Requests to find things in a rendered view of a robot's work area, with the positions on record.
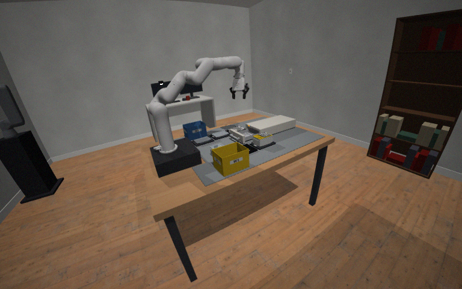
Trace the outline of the dark blue open bin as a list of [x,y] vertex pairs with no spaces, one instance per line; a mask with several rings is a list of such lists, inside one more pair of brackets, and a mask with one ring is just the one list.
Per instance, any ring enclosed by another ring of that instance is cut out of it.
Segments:
[[201,120],[183,124],[183,131],[190,141],[207,136],[206,124]]

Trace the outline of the yellow open-top bin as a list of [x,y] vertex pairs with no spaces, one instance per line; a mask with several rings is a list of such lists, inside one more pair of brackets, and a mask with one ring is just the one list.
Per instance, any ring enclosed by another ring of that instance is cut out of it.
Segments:
[[225,177],[249,167],[249,149],[238,142],[212,149],[214,167]]

